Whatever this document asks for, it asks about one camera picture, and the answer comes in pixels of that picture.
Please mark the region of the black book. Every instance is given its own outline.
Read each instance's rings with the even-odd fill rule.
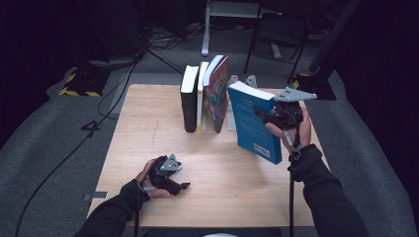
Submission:
[[[197,129],[197,99],[199,66],[187,65],[182,79],[181,100],[184,127],[188,132]]]

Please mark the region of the book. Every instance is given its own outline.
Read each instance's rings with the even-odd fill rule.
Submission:
[[[198,70],[199,66],[187,65],[180,88],[184,127],[188,132],[197,129]]]
[[[234,121],[237,131],[237,144],[260,157],[279,164],[282,161],[281,141],[265,127],[254,110],[269,113],[275,103],[275,95],[255,89],[241,81],[228,87]]]
[[[204,75],[207,107],[215,132],[220,133],[228,107],[228,56],[216,55]]]
[[[203,104],[205,101],[204,94],[204,75],[206,74],[209,62],[202,61],[200,64],[200,73],[198,74],[198,99],[197,99],[197,130],[201,130],[203,123]]]

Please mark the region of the black sleeve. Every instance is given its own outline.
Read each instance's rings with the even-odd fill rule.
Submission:
[[[119,195],[96,207],[75,236],[122,236],[135,207],[141,209],[148,200],[148,194],[139,189],[136,180],[132,180],[121,188]]]
[[[314,225],[320,237],[369,236],[364,220],[344,194],[340,181],[321,160],[314,144],[300,150],[292,161],[293,179],[304,182],[303,194],[311,209]]]

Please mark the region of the wooden table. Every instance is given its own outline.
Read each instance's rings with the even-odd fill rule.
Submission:
[[[274,165],[240,148],[236,139],[225,123],[220,134],[211,124],[186,132],[179,86],[131,85],[96,191],[116,196],[146,161],[173,153],[182,169],[171,179],[191,185],[176,197],[147,202],[140,212],[141,226],[288,226],[288,152],[283,147],[283,162]],[[312,141],[321,149],[315,130]],[[93,199],[89,213],[102,201]],[[301,183],[295,184],[294,225],[313,225]]]

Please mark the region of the hardcover book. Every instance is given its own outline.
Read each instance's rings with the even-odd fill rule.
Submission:
[[[180,89],[184,127],[188,132],[197,128],[198,70],[198,66],[186,66]]]
[[[203,107],[205,101],[205,93],[204,93],[204,75],[206,74],[207,68],[209,66],[209,62],[202,61],[200,65],[200,72],[198,75],[198,99],[197,99],[197,130],[202,129],[203,123]]]
[[[220,133],[228,107],[228,56],[217,55],[204,75],[204,90],[215,132]]]

